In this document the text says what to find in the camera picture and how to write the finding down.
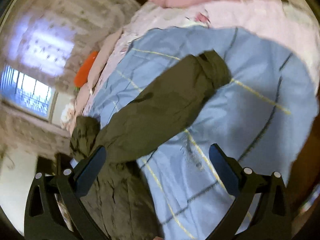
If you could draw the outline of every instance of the patterned curtain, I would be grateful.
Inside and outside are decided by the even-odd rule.
[[[15,0],[0,27],[0,70],[71,92],[90,51],[138,9],[135,0]]]

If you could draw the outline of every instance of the light blue cloth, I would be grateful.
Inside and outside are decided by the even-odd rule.
[[[243,167],[266,175],[279,171],[287,182],[291,163],[318,113],[307,70],[288,49],[240,28],[194,26],[153,29],[133,42],[97,94],[90,116],[100,117],[104,127],[179,58],[212,49],[225,59],[233,81],[207,102],[188,128],[191,137],[186,132],[174,136],[158,148],[148,165],[144,166],[150,156],[137,160],[166,240],[205,239],[232,203],[225,190],[215,185],[201,151],[209,158],[210,145],[218,143]],[[252,215],[257,201],[251,206]],[[246,218],[240,231],[248,223]]]

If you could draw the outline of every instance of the dark green jacket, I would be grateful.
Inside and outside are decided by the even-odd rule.
[[[215,51],[189,55],[114,114],[101,131],[95,119],[77,118],[71,139],[75,158],[81,160],[99,145],[108,152],[82,202],[112,239],[161,236],[148,185],[142,182],[135,160],[190,126],[207,100],[229,82],[228,68]]]

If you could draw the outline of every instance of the bed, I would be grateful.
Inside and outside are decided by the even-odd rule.
[[[146,3],[124,28],[82,114],[104,127],[163,71],[211,49],[227,63],[230,84],[191,127],[137,160],[166,240],[205,239],[233,201],[208,160],[212,143],[257,173],[281,172],[287,183],[318,114],[319,24],[305,0],[188,9]]]

